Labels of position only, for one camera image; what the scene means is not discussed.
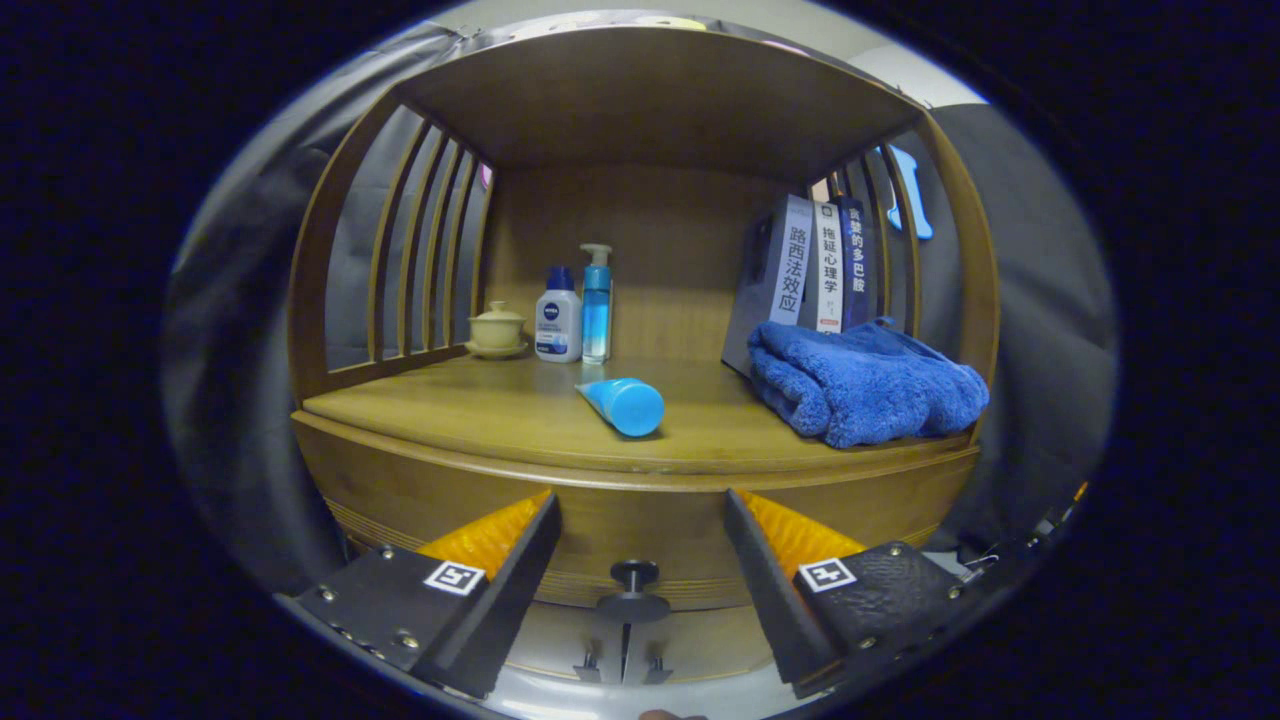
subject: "white book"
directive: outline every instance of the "white book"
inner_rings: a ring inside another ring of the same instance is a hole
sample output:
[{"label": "white book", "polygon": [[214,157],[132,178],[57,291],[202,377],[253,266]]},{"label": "white book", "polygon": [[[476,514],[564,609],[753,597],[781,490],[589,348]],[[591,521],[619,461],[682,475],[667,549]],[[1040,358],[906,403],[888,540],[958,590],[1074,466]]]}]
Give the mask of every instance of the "white book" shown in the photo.
[{"label": "white book", "polygon": [[800,325],[838,333],[845,302],[845,258],[840,240],[840,208],[813,201],[813,242]]}]

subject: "wooden shelf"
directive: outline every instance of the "wooden shelf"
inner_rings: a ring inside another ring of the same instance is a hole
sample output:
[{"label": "wooden shelf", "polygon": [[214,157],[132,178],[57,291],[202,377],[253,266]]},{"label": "wooden shelf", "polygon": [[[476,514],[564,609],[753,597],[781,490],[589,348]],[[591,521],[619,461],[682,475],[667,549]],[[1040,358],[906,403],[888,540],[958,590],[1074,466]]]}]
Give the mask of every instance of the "wooden shelf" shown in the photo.
[{"label": "wooden shelf", "polygon": [[[640,378],[666,400],[648,438],[609,427],[573,388]],[[500,460],[643,474],[735,474],[905,460],[965,445],[902,438],[832,450],[799,437],[718,361],[612,359],[603,366],[536,357],[457,357],[307,398],[303,409],[364,430]]]},{"label": "wooden shelf", "polygon": [[398,92],[502,170],[639,163],[796,184],[923,111],[819,59],[667,27],[504,42],[431,68]]}]

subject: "pump dispenser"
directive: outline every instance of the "pump dispenser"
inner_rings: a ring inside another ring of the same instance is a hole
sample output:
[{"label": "pump dispenser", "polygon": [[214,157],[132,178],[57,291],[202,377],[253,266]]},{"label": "pump dispenser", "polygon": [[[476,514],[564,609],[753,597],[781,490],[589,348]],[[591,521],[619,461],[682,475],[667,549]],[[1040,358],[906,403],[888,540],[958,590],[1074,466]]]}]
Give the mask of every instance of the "pump dispenser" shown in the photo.
[{"label": "pump dispenser", "polygon": [[588,242],[579,246],[591,254],[582,274],[582,363],[599,365],[609,359],[613,334],[613,275],[609,272],[608,245]]}]

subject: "blue towel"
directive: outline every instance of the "blue towel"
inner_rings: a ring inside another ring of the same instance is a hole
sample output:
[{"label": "blue towel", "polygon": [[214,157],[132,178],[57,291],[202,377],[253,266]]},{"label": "blue towel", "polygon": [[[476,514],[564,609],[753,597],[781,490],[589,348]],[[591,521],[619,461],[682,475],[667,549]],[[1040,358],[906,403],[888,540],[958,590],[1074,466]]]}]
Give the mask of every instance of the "blue towel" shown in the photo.
[{"label": "blue towel", "polygon": [[832,447],[955,433],[991,400],[973,368],[874,322],[838,334],[765,322],[748,348],[764,402]]}]

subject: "book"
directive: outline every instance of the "book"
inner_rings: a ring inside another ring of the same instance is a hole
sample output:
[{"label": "book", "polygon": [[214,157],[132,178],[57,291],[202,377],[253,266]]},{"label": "book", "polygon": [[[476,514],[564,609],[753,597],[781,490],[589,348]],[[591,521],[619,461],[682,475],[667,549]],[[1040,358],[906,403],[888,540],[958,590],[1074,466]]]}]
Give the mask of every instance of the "book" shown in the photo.
[{"label": "book", "polygon": [[721,360],[739,373],[751,372],[746,341],[756,325],[765,320],[785,325],[799,322],[812,234],[813,201],[795,195],[780,200],[748,232],[721,352]]},{"label": "book", "polygon": [[840,234],[845,261],[841,329],[846,331],[876,319],[876,300],[869,288],[876,282],[878,256],[867,240],[869,228],[864,225],[867,214],[861,201],[849,195],[840,195],[835,200],[841,215]]},{"label": "book", "polygon": [[838,333],[844,322],[845,254],[840,225],[838,205],[813,201],[813,241],[800,325],[820,333]]}]

